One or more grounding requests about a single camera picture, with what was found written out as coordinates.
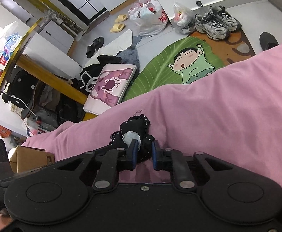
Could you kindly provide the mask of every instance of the pink bedsheet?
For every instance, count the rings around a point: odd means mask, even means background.
[[[222,68],[190,85],[165,85],[117,105],[95,119],[67,122],[28,138],[56,160],[105,146],[120,124],[142,113],[162,148],[204,151],[282,186],[282,45]],[[120,175],[122,182],[160,182],[151,161]]]

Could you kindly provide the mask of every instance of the trash bag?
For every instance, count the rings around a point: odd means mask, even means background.
[[[192,33],[196,30],[195,15],[192,10],[177,2],[174,3],[173,10],[174,26],[176,32],[187,34]]]
[[[140,36],[154,36],[167,25],[168,17],[157,0],[139,0],[132,4],[128,17],[139,27]]]

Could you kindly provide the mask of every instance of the sneaker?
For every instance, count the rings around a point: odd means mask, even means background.
[[[218,41],[229,37],[229,29],[217,21],[211,13],[205,13],[204,16],[197,14],[195,17],[196,30],[202,34],[206,33],[208,38]]]
[[[231,16],[227,11],[226,8],[222,5],[219,5],[218,7],[212,6],[209,7],[210,12],[212,15],[215,16],[217,21],[219,21],[221,24],[223,24],[225,27],[227,27],[231,32],[235,32],[239,29],[241,29],[242,25],[240,22]]]

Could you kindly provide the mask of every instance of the floor rug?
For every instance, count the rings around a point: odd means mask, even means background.
[[[214,41],[206,34],[194,32],[167,46],[153,58],[136,78],[123,101],[165,84],[190,84],[219,68],[254,55],[242,29],[224,41]]]

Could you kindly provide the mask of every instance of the black slipper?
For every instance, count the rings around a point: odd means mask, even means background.
[[[278,46],[278,41],[268,32],[264,32],[260,35],[259,42],[263,51]]]
[[[87,58],[91,58],[95,54],[95,46],[94,44],[87,46],[86,48],[86,56]]]
[[[100,38],[96,38],[93,43],[96,50],[99,50],[99,48],[101,48],[103,44],[104,44],[104,39],[102,36]]]

